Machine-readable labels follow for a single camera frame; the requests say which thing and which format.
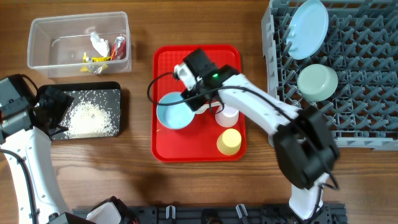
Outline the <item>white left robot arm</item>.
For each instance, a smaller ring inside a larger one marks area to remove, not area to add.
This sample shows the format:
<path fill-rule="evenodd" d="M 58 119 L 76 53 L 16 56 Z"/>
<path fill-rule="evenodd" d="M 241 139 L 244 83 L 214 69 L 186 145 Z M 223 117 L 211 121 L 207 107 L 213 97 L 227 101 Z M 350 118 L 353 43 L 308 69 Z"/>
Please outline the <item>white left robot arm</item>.
<path fill-rule="evenodd" d="M 9 164 L 19 223 L 48 223 L 54 213 L 70 212 L 60 192 L 50 155 L 52 136 L 73 97 L 47 87 L 2 107 L 1 152 Z"/>

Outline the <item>white plastic fork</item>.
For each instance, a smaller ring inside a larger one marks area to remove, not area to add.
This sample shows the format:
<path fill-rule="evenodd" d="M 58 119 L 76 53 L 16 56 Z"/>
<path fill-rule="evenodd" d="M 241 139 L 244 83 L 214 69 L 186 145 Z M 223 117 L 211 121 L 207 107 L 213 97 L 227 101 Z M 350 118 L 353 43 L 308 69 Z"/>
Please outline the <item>white plastic fork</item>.
<path fill-rule="evenodd" d="M 195 111 L 195 114 L 203 114 L 207 109 L 214 108 L 217 106 L 221 106 L 221 103 L 218 101 L 211 104 L 204 104 Z"/>

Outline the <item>mint green bowl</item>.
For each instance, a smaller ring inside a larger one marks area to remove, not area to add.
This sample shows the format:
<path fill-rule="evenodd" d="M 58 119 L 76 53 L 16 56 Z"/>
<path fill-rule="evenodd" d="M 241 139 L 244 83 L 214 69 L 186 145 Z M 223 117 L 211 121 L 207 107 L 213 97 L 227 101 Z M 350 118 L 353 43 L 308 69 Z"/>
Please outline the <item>mint green bowl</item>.
<path fill-rule="evenodd" d="M 307 101 L 323 101 L 336 91 L 338 76 L 330 67 L 313 64 L 299 73 L 297 86 Z"/>

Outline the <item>red snack wrapper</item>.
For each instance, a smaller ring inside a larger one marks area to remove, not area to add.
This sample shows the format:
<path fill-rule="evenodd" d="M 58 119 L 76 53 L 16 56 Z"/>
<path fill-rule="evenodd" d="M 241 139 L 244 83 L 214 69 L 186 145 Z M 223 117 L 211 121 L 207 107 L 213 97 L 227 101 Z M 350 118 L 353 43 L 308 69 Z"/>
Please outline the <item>red snack wrapper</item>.
<path fill-rule="evenodd" d="M 111 60 L 121 60 L 126 53 L 126 38 L 123 35 L 118 36 L 113 44 L 111 51 Z"/>

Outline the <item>light blue bowl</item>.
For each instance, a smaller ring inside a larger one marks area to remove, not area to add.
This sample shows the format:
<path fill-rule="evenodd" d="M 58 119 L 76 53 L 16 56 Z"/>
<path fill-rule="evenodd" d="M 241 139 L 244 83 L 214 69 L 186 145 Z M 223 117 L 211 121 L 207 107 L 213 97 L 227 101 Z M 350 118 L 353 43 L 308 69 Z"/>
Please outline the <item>light blue bowl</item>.
<path fill-rule="evenodd" d="M 173 103 L 183 100 L 178 91 L 164 95 L 159 103 Z M 160 123 L 168 129 L 182 129 L 188 126 L 194 119 L 195 113 L 186 103 L 170 106 L 157 106 L 156 115 Z"/>

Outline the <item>light blue plate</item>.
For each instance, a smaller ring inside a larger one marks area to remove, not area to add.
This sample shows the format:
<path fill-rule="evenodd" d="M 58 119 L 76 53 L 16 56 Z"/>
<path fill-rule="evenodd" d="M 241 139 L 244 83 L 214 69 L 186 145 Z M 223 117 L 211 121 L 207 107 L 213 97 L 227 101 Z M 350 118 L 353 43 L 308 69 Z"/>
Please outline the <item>light blue plate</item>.
<path fill-rule="evenodd" d="M 289 24 L 286 44 L 292 43 L 288 50 L 295 60 L 312 56 L 325 40 L 329 26 L 329 15 L 319 0 L 305 1 L 295 12 Z"/>

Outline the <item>white tissue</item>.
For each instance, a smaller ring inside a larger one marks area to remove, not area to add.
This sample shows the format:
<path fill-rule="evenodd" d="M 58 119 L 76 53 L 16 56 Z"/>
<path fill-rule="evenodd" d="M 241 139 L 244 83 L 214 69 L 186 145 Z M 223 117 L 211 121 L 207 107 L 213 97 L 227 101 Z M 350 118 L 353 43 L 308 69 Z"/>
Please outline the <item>white tissue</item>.
<path fill-rule="evenodd" d="M 102 39 L 96 32 L 90 34 L 90 41 L 95 50 L 102 57 L 109 57 L 110 49 L 107 40 Z"/>

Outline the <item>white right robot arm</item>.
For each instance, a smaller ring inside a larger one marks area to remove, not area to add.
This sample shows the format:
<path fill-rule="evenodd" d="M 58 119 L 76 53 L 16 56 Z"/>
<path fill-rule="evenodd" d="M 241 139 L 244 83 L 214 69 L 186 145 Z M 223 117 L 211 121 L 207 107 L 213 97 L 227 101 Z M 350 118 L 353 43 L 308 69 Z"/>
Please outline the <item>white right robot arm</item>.
<path fill-rule="evenodd" d="M 273 140 L 279 169 L 292 184 L 289 207 L 301 220 L 321 209 L 323 189 L 339 188 L 332 175 L 339 151 L 323 115 L 281 102 L 235 70 L 204 77 L 176 76 L 185 86 L 183 101 L 193 111 L 213 100 L 243 113 Z"/>

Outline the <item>yellow plastic cup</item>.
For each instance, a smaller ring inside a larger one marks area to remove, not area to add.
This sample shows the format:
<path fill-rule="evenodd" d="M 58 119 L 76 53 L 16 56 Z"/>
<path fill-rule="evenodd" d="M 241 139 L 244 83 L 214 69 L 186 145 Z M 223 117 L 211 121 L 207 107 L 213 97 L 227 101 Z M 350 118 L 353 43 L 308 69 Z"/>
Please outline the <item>yellow plastic cup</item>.
<path fill-rule="evenodd" d="M 226 156 L 235 155 L 241 147 L 242 137 L 238 130 L 227 129 L 217 139 L 216 146 Z"/>

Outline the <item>yellow candy wrapper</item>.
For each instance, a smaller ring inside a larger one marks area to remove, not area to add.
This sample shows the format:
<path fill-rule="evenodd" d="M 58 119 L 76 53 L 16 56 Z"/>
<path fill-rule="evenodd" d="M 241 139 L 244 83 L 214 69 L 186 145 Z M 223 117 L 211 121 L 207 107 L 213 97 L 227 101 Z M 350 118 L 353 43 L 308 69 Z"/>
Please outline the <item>yellow candy wrapper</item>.
<path fill-rule="evenodd" d="M 83 54 L 84 66 L 80 68 L 80 72 L 101 74 L 108 68 L 107 62 L 110 60 L 111 57 L 89 57 L 85 52 Z"/>

